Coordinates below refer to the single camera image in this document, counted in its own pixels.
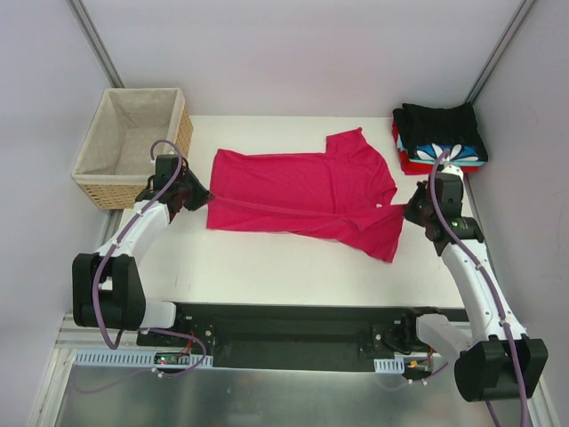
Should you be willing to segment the red t shirt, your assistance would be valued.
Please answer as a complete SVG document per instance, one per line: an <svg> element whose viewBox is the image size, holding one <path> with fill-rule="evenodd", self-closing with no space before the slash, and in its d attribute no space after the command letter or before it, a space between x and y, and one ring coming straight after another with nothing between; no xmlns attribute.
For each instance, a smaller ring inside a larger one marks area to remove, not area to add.
<svg viewBox="0 0 569 427"><path fill-rule="evenodd" d="M394 140L394 143L396 146L396 139L397 139L397 136L400 135L400 133L398 131L397 124L395 121L392 122L391 132L392 132L393 140ZM429 173L432 165L434 164L433 163L433 164L426 164L425 165L425 164L414 163L409 159L409 157L406 154L401 153L398 149L397 149L397 154L398 154L401 170L406 175L419 175L419 174ZM479 169L480 166L460 166L460 168L465 173L474 173Z"/></svg>

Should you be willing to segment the pink t shirt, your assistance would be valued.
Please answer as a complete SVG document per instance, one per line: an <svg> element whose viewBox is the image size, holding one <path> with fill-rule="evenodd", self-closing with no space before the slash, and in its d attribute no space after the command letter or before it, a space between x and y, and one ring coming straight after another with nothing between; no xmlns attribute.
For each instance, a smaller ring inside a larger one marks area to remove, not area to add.
<svg viewBox="0 0 569 427"><path fill-rule="evenodd" d="M212 163L210 230L292 233L332 240L392 262L403 206L384 157L361 129L329 135L325 151L245 155Z"/></svg>

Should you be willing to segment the wicker basket with liner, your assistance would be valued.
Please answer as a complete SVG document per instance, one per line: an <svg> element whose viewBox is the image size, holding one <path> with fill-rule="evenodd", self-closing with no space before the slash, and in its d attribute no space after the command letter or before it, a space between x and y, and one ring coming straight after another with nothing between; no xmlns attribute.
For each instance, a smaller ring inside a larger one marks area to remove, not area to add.
<svg viewBox="0 0 569 427"><path fill-rule="evenodd" d="M180 88L107 89L72 170L77 185L103 210L133 206L154 173L150 154L169 154L168 140L189 152L193 125Z"/></svg>

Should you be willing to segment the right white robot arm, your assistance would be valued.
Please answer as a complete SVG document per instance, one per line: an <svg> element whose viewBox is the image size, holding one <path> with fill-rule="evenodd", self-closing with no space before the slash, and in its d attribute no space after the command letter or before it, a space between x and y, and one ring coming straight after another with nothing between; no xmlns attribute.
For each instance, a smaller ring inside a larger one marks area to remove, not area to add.
<svg viewBox="0 0 569 427"><path fill-rule="evenodd" d="M422 227L459 290L470 332L463 333L435 309L418 309L400 328L408 350L428 345L452 367L468 402L532 397L549 357L543 340L529 337L513 314L488 261L484 235L462 214L461 169L436 170L405 207L405 218Z"/></svg>

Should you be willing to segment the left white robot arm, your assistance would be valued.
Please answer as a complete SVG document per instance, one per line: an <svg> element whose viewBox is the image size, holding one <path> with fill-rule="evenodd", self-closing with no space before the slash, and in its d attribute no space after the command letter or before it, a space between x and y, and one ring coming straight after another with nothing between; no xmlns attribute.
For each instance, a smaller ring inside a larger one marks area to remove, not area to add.
<svg viewBox="0 0 569 427"><path fill-rule="evenodd" d="M127 223L92 254L72 263L73 319L78 326L136 331L157 328L167 345L182 344L187 323L173 302L149 300L139 264L157 235L185 208L195 212L213 200L178 155L159 155L155 173L135 198Z"/></svg>

